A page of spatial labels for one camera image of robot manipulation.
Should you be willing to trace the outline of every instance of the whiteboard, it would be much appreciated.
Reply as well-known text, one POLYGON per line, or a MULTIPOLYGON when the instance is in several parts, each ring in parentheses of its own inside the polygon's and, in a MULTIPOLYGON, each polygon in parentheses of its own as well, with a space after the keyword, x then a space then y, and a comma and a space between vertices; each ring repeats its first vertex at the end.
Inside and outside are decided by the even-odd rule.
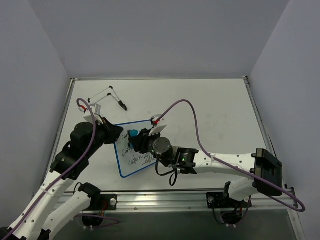
MULTIPOLYGON (((124 111, 113 98, 99 102, 101 116, 112 124, 150 119, 163 113, 180 99, 194 105, 202 145, 211 153, 245 154, 256 148, 266 148, 249 94, 243 79, 155 79, 155 80, 76 80, 63 129, 59 139, 59 153, 76 124, 83 122, 77 98, 90 98, 108 86, 113 86, 126 104, 124 111)), ((174 146, 199 149, 192 111, 180 103, 165 117, 168 126, 161 135, 174 146)), ((159 172, 168 169, 159 164, 159 172)), ((89 160, 89 166, 77 182, 91 183, 102 191, 153 191, 172 189, 223 188, 238 176, 204 173, 178 176, 176 184, 169 185, 170 176, 158 176, 155 166, 148 167, 130 177, 119 174, 113 144, 102 146, 89 160)))
POLYGON ((118 141, 114 143, 115 157, 118 163, 119 174, 122 178, 127 178, 156 163, 156 159, 151 153, 140 154, 129 146, 128 131, 151 129, 152 124, 150 120, 126 122, 117 124, 117 126, 123 128, 118 141))

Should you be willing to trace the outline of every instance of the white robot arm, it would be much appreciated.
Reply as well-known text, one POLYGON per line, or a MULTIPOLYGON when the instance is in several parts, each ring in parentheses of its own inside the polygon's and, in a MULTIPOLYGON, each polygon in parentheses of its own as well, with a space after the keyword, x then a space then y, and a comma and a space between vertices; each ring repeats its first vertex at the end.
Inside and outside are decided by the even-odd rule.
POLYGON ((62 151, 55 157, 50 171, 30 204, 10 227, 0 228, 1 240, 52 239, 92 198, 100 195, 95 186, 85 183, 79 192, 53 211, 63 193, 89 165, 89 158, 103 145, 116 142, 123 131, 100 116, 100 106, 81 106, 87 122, 77 124, 62 151))
MULTIPOLYGON (((92 200, 99 197, 101 191, 85 183, 85 187, 81 186, 73 197, 52 212, 62 194, 89 165, 89 158, 102 145, 116 142, 123 131, 122 127, 112 125, 107 119, 100 116, 99 105, 89 106, 83 99, 80 100, 85 103, 86 107, 80 105, 78 99, 79 109, 84 112, 84 118, 88 122, 75 126, 70 135, 70 142, 55 157, 46 179, 25 211, 10 227, 0 228, 1 240, 51 240, 75 215, 88 208, 92 200)), ((280 196, 285 193, 296 200, 302 209, 286 203, 282 204, 298 212, 305 211, 306 208, 300 200, 282 189, 282 164, 265 149, 238 155, 208 153, 199 141, 198 130, 197 137, 202 150, 172 146, 167 138, 160 135, 166 127, 162 117, 171 108, 162 116, 151 118, 152 129, 143 129, 138 135, 133 135, 129 131, 129 146, 141 154, 147 152, 153 154, 157 159, 155 165, 157 174, 159 174, 158 164, 161 163, 165 167, 172 168, 172 171, 160 175, 173 173, 174 182, 178 174, 237 175, 242 178, 227 182, 221 197, 214 200, 218 202, 218 205, 222 203, 228 207, 231 200, 234 201, 233 204, 235 202, 246 203, 249 206, 249 197, 257 193, 265 194, 280 202, 272 196, 280 196)))

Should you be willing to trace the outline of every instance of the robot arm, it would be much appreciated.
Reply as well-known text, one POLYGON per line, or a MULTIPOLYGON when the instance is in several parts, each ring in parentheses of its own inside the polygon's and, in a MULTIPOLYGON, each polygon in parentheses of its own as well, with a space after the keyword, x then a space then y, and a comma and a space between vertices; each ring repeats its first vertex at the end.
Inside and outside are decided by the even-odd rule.
POLYGON ((81 122, 75 126, 70 135, 70 141, 55 157, 40 189, 18 219, 9 228, 3 227, 0 229, 0 239, 36 240, 41 234, 47 233, 48 231, 45 230, 49 230, 50 227, 54 228, 50 231, 57 232, 67 223, 67 220, 75 216, 76 211, 79 213, 84 209, 82 207, 87 206, 88 200, 82 193, 78 193, 77 195, 81 195, 81 198, 79 196, 81 200, 79 199, 78 207, 69 208, 68 203, 62 209, 58 209, 57 212, 51 213, 62 194, 89 165, 89 158, 102 145, 116 142, 123 131, 122 127, 112 125, 107 119, 100 116, 99 105, 87 105, 87 107, 90 107, 89 111, 84 107, 82 109, 84 110, 84 118, 88 122, 81 122), (92 114, 91 118, 88 117, 90 115, 88 112, 94 115, 95 122, 92 114), (69 210, 63 215, 66 219, 62 219, 63 216, 58 217, 63 209, 69 210), (50 214, 54 217, 51 218, 53 219, 52 222, 51 219, 48 222, 50 214))
POLYGON ((255 153, 219 154, 205 152, 180 146, 172 146, 169 139, 161 137, 161 131, 167 126, 158 117, 151 118, 152 129, 143 129, 138 136, 131 136, 129 144, 141 154, 150 152, 165 167, 172 168, 176 174, 220 173, 237 175, 242 178, 227 182, 224 188, 224 198, 237 202, 248 202, 249 196, 262 193, 267 196, 280 196, 282 193, 263 182, 238 171, 259 175, 263 179, 282 187, 282 164, 267 150, 258 148, 255 153), (217 161, 222 160, 233 168, 217 161))

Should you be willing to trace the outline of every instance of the gray wall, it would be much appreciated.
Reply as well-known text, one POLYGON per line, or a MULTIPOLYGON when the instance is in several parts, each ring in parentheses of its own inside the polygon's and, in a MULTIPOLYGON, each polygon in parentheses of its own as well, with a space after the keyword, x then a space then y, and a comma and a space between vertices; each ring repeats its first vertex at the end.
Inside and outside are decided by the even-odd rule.
POLYGON ((241 77, 288 0, 29 0, 72 77, 241 77))
POLYGON ((27 0, 0 1, 0 226, 44 177, 70 80, 27 0))
POLYGON ((319 239, 320 1, 291 0, 250 75, 285 179, 307 212, 307 239, 319 239))

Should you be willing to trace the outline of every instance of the purple cable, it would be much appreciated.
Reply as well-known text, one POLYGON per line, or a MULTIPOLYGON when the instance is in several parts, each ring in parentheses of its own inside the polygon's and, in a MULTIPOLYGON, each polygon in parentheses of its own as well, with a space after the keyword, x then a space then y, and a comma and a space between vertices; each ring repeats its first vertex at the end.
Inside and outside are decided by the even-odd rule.
POLYGON ((84 153, 82 154, 82 156, 68 169, 66 170, 63 174, 61 174, 59 177, 57 177, 52 183, 49 184, 49 186, 45 189, 45 191, 43 191, 40 196, 34 201, 34 203, 31 205, 31 207, 26 211, 26 213, 24 214, 24 216, 21 218, 21 220, 18 222, 18 224, 9 232, 9 234, 7 236, 5 236, 2 240, 7 240, 20 226, 21 224, 24 222, 24 220, 28 217, 28 215, 32 212, 32 210, 35 208, 35 206, 40 202, 40 200, 44 197, 44 195, 46 195, 46 192, 48 192, 60 179, 62 179, 63 177, 65 177, 68 173, 70 173, 87 155, 87 153, 89 152, 95 136, 96 136, 96 118, 94 113, 92 112, 90 105, 82 98, 78 98, 76 100, 76 104, 80 107, 80 103, 79 102, 83 102, 84 105, 86 105, 87 109, 89 110, 91 117, 92 117, 92 122, 93 122, 93 133, 92 133, 92 137, 90 140, 90 143, 87 147, 87 149, 84 151, 84 153))
MULTIPOLYGON (((190 105, 190 107, 191 107, 191 109, 192 109, 192 112, 193 112, 193 116, 194 116, 195 133, 196 133, 197 142, 198 142, 201 150, 204 152, 204 154, 207 155, 209 158, 211 158, 211 154, 205 150, 204 146, 203 146, 203 145, 201 144, 201 142, 200 142, 197 115, 196 115, 195 108, 194 108, 194 106, 191 104, 190 101, 188 101, 188 100, 186 100, 186 99, 181 99, 181 100, 179 100, 179 101, 176 101, 176 102, 175 102, 174 104, 172 104, 157 120, 159 121, 160 119, 162 119, 174 106, 176 106, 177 104, 179 104, 179 103, 181 103, 181 102, 186 102, 186 103, 188 103, 188 104, 190 105)), ((279 200, 279 199, 276 199, 276 198, 273 197, 273 196, 267 196, 267 197, 271 198, 272 200, 275 200, 276 202, 278 202, 278 203, 286 206, 286 207, 289 208, 289 209, 292 209, 292 210, 294 210, 294 211, 297 211, 297 212, 301 212, 301 213, 302 213, 302 212, 304 212, 304 211, 306 210, 306 207, 305 207, 305 205, 302 203, 302 201, 300 201, 296 196, 294 196, 294 195, 291 194, 290 192, 284 190, 283 188, 281 188, 281 187, 273 184, 272 182, 269 182, 269 181, 267 181, 267 180, 265 180, 265 179, 263 179, 263 178, 261 178, 261 177, 259 177, 259 176, 256 176, 256 175, 254 175, 254 174, 252 174, 252 173, 250 173, 250 172, 247 172, 247 171, 244 171, 244 170, 242 170, 242 169, 240 169, 240 168, 237 168, 237 167, 235 167, 235 166, 232 166, 231 164, 229 164, 229 163, 227 163, 227 162, 225 162, 225 161, 223 161, 223 160, 221 160, 221 159, 219 159, 219 158, 213 157, 213 159, 216 160, 217 162, 221 163, 221 164, 224 164, 224 165, 228 166, 229 168, 232 168, 233 170, 236 170, 236 171, 238 171, 238 172, 240 172, 240 173, 243 173, 243 174, 249 176, 250 178, 254 178, 254 179, 258 180, 258 181, 261 181, 261 182, 263 182, 264 184, 267 184, 267 185, 275 188, 276 190, 280 191, 281 193, 284 193, 285 195, 287 195, 288 197, 290 197, 291 199, 293 199, 294 201, 296 201, 297 203, 299 203, 299 205, 301 206, 301 209, 299 209, 299 208, 297 208, 297 207, 293 207, 293 206, 291 206, 291 205, 289 205, 289 204, 287 204, 287 203, 285 203, 285 202, 283 202, 283 201, 281 201, 281 200, 279 200)))
POLYGON ((116 225, 116 224, 121 223, 121 221, 119 219, 113 218, 113 217, 109 217, 109 216, 99 216, 99 215, 93 215, 93 214, 78 214, 75 217, 76 218, 89 217, 89 218, 98 218, 98 219, 105 219, 105 220, 115 221, 115 222, 112 222, 112 223, 108 223, 106 225, 95 226, 95 227, 93 227, 93 229, 103 229, 103 228, 107 228, 107 227, 110 227, 112 225, 116 225))

